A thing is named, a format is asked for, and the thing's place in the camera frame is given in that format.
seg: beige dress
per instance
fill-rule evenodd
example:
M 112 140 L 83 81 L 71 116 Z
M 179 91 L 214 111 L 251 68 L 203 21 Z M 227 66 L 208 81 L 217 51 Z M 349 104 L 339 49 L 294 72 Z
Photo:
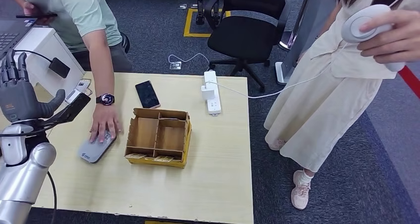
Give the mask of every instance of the beige dress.
M 356 44 L 341 38 L 343 23 L 372 0 L 343 5 L 330 29 L 318 38 L 297 65 L 288 83 L 318 78 L 282 92 L 265 120 L 265 141 L 286 141 L 280 154 L 317 172 L 332 148 L 374 99 L 383 79 L 395 72 L 371 57 L 360 55 Z M 416 0 L 402 0 L 399 9 L 420 10 Z

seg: black smartphone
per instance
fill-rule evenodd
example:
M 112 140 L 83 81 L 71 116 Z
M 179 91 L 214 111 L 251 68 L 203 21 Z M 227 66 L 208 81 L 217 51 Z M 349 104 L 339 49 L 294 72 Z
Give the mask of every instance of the black smartphone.
M 143 108 L 156 109 L 160 107 L 160 102 L 150 81 L 137 84 L 136 90 Z
M 50 18 L 50 17 L 57 17 L 56 13 L 48 13 L 48 14 L 22 14 L 16 15 L 16 18 Z

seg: cardboard organizer box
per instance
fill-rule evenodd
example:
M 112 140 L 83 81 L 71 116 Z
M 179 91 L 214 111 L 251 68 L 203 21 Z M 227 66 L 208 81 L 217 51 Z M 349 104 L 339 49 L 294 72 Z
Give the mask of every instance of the cardboard organizer box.
M 184 168 L 191 137 L 187 112 L 134 109 L 125 158 L 132 164 Z

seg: wooden table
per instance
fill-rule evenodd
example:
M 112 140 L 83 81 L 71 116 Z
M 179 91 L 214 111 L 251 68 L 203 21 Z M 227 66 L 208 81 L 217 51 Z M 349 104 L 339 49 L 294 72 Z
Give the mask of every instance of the wooden table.
M 116 105 L 128 131 L 133 108 L 141 107 L 135 85 L 151 80 L 162 109 L 187 111 L 191 137 L 187 166 L 132 165 L 123 156 L 127 133 L 120 134 L 97 164 L 77 157 L 89 136 L 94 99 L 76 119 L 57 126 L 49 140 L 57 149 L 50 168 L 58 208 L 161 219 L 251 224 L 253 218 L 248 99 L 220 89 L 222 114 L 212 117 L 202 99 L 202 76 L 115 74 Z M 220 77 L 218 82 L 247 94 L 247 80 Z M 53 207 L 46 179 L 37 207 Z

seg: long beige skirt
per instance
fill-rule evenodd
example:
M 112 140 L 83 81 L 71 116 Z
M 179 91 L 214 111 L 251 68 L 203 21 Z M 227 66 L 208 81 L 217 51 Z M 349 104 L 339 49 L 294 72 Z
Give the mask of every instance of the long beige skirt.
M 310 58 L 306 53 L 287 86 L 317 76 L 330 54 Z M 317 172 L 349 127 L 374 99 L 382 79 L 336 78 L 328 68 L 318 78 L 282 92 L 264 127 L 265 141 L 286 141 L 280 154 Z

